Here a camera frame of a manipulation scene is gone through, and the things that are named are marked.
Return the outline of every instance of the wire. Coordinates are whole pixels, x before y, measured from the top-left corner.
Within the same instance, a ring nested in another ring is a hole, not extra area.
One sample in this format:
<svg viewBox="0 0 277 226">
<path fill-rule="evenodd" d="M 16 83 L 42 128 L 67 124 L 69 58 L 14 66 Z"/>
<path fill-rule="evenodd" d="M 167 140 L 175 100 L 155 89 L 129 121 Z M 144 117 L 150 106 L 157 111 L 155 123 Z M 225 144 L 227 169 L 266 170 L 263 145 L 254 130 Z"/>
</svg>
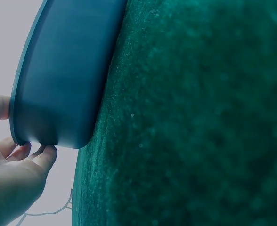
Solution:
<svg viewBox="0 0 277 226">
<path fill-rule="evenodd" d="M 31 217 L 38 217 L 38 216 L 43 216 L 43 215 L 49 215 L 49 214 L 57 214 L 59 212 L 61 212 L 62 210 L 66 209 L 72 209 L 71 207 L 68 207 L 68 204 L 71 204 L 71 199 L 72 199 L 72 195 L 73 195 L 73 189 L 71 189 L 71 193 L 69 196 L 69 199 L 67 200 L 66 204 L 59 210 L 55 211 L 55 212 L 50 212 L 50 213 L 40 213 L 40 214 L 29 214 L 29 213 L 25 213 L 22 218 L 20 219 L 20 221 L 18 222 L 18 224 L 16 226 L 21 226 L 22 222 L 25 220 L 26 216 L 31 216 Z"/>
</svg>

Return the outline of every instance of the green felt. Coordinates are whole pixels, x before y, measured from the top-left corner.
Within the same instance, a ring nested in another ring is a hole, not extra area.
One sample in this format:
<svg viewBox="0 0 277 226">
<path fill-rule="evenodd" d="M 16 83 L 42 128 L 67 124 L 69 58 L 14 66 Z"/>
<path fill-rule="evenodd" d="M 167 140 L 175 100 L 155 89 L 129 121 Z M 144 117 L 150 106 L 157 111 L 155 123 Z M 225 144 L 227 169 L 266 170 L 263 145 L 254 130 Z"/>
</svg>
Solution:
<svg viewBox="0 0 277 226">
<path fill-rule="evenodd" d="M 73 226 L 277 226 L 277 0 L 129 0 Z"/>
</svg>

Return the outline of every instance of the dark blue bowl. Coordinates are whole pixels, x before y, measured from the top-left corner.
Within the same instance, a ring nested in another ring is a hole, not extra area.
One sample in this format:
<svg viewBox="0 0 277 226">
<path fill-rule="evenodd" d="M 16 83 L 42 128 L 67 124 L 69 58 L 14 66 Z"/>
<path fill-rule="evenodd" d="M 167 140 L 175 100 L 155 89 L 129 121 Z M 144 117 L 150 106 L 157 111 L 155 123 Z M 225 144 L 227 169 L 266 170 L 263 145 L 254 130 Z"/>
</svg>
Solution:
<svg viewBox="0 0 277 226">
<path fill-rule="evenodd" d="M 18 145 L 90 140 L 127 0 L 45 0 L 17 69 L 10 129 Z"/>
</svg>

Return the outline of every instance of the hand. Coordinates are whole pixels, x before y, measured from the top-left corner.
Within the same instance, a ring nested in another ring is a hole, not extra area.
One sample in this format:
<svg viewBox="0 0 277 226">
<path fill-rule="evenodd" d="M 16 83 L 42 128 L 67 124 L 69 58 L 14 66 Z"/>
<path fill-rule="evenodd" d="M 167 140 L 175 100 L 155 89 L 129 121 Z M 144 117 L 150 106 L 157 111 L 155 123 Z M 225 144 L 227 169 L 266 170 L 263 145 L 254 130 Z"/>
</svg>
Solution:
<svg viewBox="0 0 277 226">
<path fill-rule="evenodd" d="M 0 120 L 8 118 L 8 106 L 9 97 L 0 96 Z M 0 141 L 0 226 L 22 215 L 41 196 L 57 157 L 53 146 L 41 146 L 30 156 L 30 143 L 16 148 L 10 137 Z"/>
</svg>

